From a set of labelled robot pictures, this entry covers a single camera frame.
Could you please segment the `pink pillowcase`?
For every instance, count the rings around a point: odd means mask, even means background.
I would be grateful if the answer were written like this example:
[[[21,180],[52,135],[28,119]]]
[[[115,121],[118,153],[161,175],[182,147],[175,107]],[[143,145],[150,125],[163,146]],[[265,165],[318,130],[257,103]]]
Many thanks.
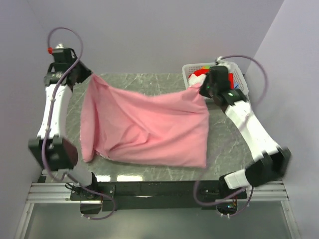
[[[209,111],[200,87],[146,96],[93,75],[80,117],[83,160],[98,154],[116,162],[206,167]]]

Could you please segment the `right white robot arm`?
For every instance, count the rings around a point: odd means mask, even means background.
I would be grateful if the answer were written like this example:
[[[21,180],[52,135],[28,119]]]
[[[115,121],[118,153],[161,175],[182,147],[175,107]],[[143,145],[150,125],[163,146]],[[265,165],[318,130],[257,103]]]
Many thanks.
[[[212,66],[200,88],[200,94],[212,98],[238,128],[254,160],[247,168],[220,177],[218,191],[225,199],[237,189],[283,178],[291,159],[289,149],[280,147],[263,128],[244,93],[231,87],[229,75],[227,67]]]

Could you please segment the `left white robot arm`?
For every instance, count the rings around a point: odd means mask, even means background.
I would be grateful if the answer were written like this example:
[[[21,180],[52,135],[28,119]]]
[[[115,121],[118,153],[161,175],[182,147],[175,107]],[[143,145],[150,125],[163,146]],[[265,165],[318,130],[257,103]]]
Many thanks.
[[[100,188],[94,173],[78,165],[78,150],[66,138],[66,118],[69,101],[76,84],[84,82],[91,74],[72,48],[62,44],[48,48],[53,63],[44,77],[45,109],[36,138],[28,141],[28,149],[38,164],[47,171],[53,182],[66,183],[80,200],[95,200]]]

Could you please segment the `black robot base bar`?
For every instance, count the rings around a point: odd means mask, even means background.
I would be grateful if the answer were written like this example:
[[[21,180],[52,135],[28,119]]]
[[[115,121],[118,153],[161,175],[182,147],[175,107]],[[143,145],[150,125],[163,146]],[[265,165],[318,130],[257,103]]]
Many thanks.
[[[244,189],[227,189],[223,180],[200,181],[131,181],[98,182],[94,177],[92,184],[83,189],[66,183],[71,191],[70,201],[80,203],[82,214],[110,214],[118,210],[141,209],[215,209],[218,200],[247,199]]]

